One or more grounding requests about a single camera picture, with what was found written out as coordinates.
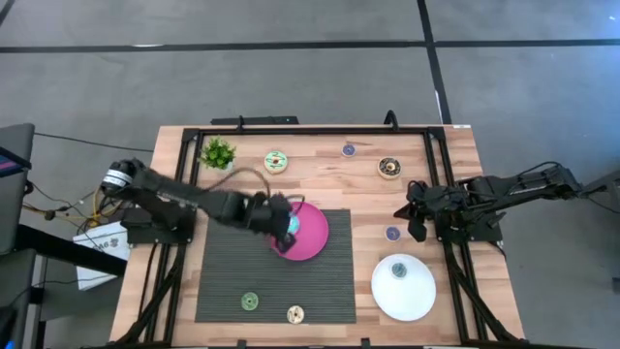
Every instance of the pink bowl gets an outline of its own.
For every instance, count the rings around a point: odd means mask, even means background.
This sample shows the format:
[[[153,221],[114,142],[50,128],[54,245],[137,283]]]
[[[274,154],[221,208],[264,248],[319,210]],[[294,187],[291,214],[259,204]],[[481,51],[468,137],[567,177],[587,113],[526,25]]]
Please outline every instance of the pink bowl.
[[[293,211],[297,210],[299,205],[302,203],[292,203]],[[329,226],[321,210],[312,204],[303,203],[297,217],[299,230],[294,235],[295,245],[286,253],[278,254],[291,261],[305,261],[316,256],[326,246]],[[276,249],[275,238],[271,238],[271,248]]]

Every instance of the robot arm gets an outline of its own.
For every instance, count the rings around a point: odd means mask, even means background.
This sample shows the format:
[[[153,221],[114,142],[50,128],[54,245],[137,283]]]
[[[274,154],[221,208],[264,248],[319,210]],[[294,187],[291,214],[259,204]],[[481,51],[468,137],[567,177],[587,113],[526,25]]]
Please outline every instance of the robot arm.
[[[195,206],[222,224],[275,237],[281,252],[295,243],[293,235],[288,234],[292,207],[281,194],[268,197],[258,192],[251,196],[233,190],[202,189],[158,174],[137,159],[112,163],[101,189],[106,196],[139,205],[162,229],[177,228],[181,205]]]
[[[539,172],[534,169],[552,164]],[[455,187],[428,187],[412,181],[406,206],[394,213],[408,219],[409,232],[417,241],[426,239],[425,219],[435,221],[439,238],[462,240],[501,240],[499,220],[505,213],[497,211],[537,199],[568,200],[583,192],[570,170],[558,163],[543,163],[521,174],[500,178],[477,176],[456,182]]]

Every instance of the small green plant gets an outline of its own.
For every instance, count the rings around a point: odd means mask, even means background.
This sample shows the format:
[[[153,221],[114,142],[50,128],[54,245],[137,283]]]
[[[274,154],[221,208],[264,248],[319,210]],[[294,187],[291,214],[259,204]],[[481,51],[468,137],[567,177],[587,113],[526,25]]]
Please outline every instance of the small green plant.
[[[219,137],[209,140],[209,145],[202,149],[201,162],[208,168],[224,170],[234,160],[236,147]]]

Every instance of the black floor line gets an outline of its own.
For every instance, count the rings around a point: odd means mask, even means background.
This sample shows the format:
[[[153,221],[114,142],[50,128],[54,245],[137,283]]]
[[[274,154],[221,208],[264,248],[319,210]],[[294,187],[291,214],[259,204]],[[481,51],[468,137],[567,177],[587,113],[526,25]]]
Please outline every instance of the black floor line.
[[[4,23],[4,20],[9,15],[9,11],[11,10],[15,2],[16,0],[7,0],[7,3],[4,4],[2,11],[0,11],[0,26],[2,26],[2,23]]]
[[[428,54],[428,62],[430,64],[430,74],[433,78],[433,86],[439,105],[439,118],[443,124],[452,124],[450,108],[448,107],[448,96],[444,87],[444,79],[442,78],[442,70],[439,66],[439,57],[437,57],[437,49],[435,49],[435,41],[433,40],[433,32],[430,25],[430,17],[424,0],[418,0],[419,18],[422,23],[424,32],[424,40],[426,41],[426,53]]]
[[[423,41],[318,41],[274,43],[113,45],[66,47],[4,47],[0,53],[93,53],[93,52],[161,52],[161,51],[228,51],[316,48],[423,48]]]
[[[620,39],[437,41],[436,48],[563,48],[620,46]]]

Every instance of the wooden table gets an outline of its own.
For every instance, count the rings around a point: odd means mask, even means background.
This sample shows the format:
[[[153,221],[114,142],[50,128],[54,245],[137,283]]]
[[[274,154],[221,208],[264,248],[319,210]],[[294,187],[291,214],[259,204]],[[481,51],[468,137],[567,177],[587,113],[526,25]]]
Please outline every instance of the wooden table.
[[[183,128],[165,126],[160,129],[151,167],[163,175],[174,176]],[[481,175],[472,129],[447,126],[446,134],[456,179]],[[246,339],[248,345],[359,345],[363,337],[369,337],[371,343],[376,345],[459,343],[444,252],[434,238],[432,224],[428,225],[429,237],[426,242],[418,243],[406,234],[406,221],[392,218],[393,213],[406,204],[405,193],[410,180],[430,182],[421,136],[288,135],[224,138],[237,148],[235,166],[261,170],[273,191],[303,194],[308,202],[319,208],[351,210],[357,322],[348,325],[196,323],[194,319],[207,224],[206,215],[200,212],[195,239],[187,249],[173,346],[235,345],[238,339]],[[345,143],[356,145],[355,157],[344,158],[341,155]],[[268,151],[275,149],[286,149],[290,163],[282,174],[271,175],[264,170],[263,160]],[[434,150],[440,176],[445,180],[438,146],[434,146]],[[192,159],[193,151],[190,145],[188,159]],[[402,176],[396,180],[384,180],[377,174],[378,160],[387,156],[398,158],[402,164]],[[191,163],[186,162],[185,180],[189,178]],[[201,167],[198,186],[208,186],[220,177],[221,174]],[[250,192],[262,189],[261,182],[252,174],[240,174],[227,185]],[[397,242],[387,241],[384,236],[387,226],[397,226],[405,235]],[[482,298],[510,332],[522,337],[523,331],[504,258],[485,242],[470,243],[470,248]],[[124,334],[137,319],[150,250],[149,245],[132,250],[110,340]],[[372,271],[383,257],[393,253],[407,253],[422,260],[430,268],[437,284],[438,294],[433,308],[422,319],[412,323],[390,319],[372,298]],[[157,258],[153,262],[150,285],[154,283],[156,264]],[[149,287],[147,300],[151,292]],[[464,294],[463,300],[470,337],[475,338],[472,308]],[[164,300],[155,339],[163,337],[167,309],[168,300]]]

